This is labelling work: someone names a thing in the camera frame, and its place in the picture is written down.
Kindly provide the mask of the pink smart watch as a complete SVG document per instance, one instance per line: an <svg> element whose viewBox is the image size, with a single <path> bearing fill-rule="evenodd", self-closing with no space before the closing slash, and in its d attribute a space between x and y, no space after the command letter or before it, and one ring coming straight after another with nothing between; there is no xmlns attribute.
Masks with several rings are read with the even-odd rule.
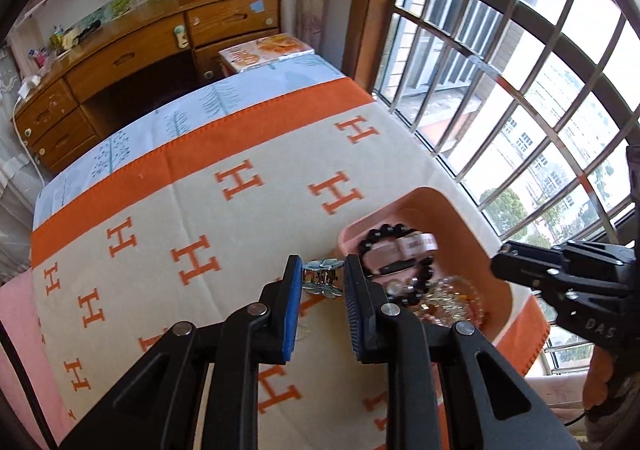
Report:
<svg viewBox="0 0 640 450"><path fill-rule="evenodd" d="M362 256L362 263L372 274L381 274L384 268L396 262L411 262L415 265L437 250L438 245L433 234L413 232L399 239L375 243Z"/></svg>

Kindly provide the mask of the light blue patterned bedsheet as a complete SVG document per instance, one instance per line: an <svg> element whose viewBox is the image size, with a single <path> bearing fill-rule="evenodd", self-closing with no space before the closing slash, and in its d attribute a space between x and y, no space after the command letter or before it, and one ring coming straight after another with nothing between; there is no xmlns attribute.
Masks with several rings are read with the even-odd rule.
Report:
<svg viewBox="0 0 640 450"><path fill-rule="evenodd" d="M249 69L176 98L91 147L38 195L38 229L94 184L136 159L195 129L280 95L344 76L317 54Z"/></svg>

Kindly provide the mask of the metal window grille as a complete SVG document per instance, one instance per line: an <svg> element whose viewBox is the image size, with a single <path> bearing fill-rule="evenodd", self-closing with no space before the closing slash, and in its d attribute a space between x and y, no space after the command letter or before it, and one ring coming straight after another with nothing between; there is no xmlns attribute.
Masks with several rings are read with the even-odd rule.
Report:
<svg viewBox="0 0 640 450"><path fill-rule="evenodd" d="M615 0L394 0L373 91L499 239L628 246L638 68Z"/></svg>

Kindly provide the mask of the orange food magazine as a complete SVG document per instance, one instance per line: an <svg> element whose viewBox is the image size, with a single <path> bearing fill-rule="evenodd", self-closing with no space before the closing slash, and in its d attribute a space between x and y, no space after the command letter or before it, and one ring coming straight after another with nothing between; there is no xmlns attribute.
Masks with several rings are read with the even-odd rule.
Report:
<svg viewBox="0 0 640 450"><path fill-rule="evenodd" d="M313 54L314 48L298 38L282 34L257 38L219 51L221 62L232 74Z"/></svg>

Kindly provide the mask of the pink plastic tray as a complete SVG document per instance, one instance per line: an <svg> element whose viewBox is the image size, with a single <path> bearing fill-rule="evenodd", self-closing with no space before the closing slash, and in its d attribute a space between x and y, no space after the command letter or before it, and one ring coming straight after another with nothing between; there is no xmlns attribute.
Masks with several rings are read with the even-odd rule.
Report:
<svg viewBox="0 0 640 450"><path fill-rule="evenodd" d="M367 232L383 223L401 222L435 236L437 277L458 275L471 281L484 306L482 331L491 342L508 325L513 303L509 284L496 279L489 269L489 257L445 195L433 188L416 188L346 227L337 236L338 249L356 253Z"/></svg>

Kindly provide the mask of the white lace cloth cover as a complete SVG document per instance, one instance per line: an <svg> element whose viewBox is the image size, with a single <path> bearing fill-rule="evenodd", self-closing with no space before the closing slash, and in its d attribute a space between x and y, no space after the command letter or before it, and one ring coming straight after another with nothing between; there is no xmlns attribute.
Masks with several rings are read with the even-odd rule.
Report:
<svg viewBox="0 0 640 450"><path fill-rule="evenodd" d="M18 139L12 121L21 87L13 55L1 46L1 283L30 264L30 235L36 198L42 189L34 164Z"/></svg>

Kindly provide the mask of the orange beige H-pattern blanket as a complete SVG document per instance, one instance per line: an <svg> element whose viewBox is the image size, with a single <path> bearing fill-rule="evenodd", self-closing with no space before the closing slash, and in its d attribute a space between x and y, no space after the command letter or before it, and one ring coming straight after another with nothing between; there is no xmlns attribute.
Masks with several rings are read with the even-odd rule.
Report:
<svg viewBox="0 0 640 450"><path fill-rule="evenodd" d="M44 351L73 426L171 326L255 303L292 255L343 255L346 225L421 187L495 254L439 163L346 78L219 118L94 184L32 235ZM509 286L494 344L523 373L549 329L532 294Z"/></svg>

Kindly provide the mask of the gold crystal heart brooch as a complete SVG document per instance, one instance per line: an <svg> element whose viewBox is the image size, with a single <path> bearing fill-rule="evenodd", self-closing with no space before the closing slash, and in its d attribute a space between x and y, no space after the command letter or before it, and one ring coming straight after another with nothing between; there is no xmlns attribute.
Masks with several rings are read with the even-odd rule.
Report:
<svg viewBox="0 0 640 450"><path fill-rule="evenodd" d="M432 281L423 306L424 319L438 326L450 327L465 321L479 329L484 321L480 292L471 281L458 275Z"/></svg>

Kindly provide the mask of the wooden desk with drawers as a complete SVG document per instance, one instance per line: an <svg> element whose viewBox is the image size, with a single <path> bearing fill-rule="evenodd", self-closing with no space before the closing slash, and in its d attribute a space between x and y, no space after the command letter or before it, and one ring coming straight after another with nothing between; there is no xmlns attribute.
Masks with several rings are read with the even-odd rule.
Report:
<svg viewBox="0 0 640 450"><path fill-rule="evenodd" d="M156 0L51 67L14 123L55 175L143 114L224 76L220 51L280 30L280 0Z"/></svg>

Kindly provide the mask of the pink bed sheet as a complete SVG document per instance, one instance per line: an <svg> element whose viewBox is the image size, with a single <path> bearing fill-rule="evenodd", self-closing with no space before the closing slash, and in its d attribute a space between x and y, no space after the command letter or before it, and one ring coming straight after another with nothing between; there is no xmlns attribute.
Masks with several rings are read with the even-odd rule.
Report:
<svg viewBox="0 0 640 450"><path fill-rule="evenodd" d="M73 427L74 419L68 416L68 409L58 393L51 366L44 353L46 344L41 340L32 271L27 270L2 285L0 301L1 323L23 363L51 433L59 444ZM5 352L1 352L1 390L29 435L38 446L47 449L24 390Z"/></svg>

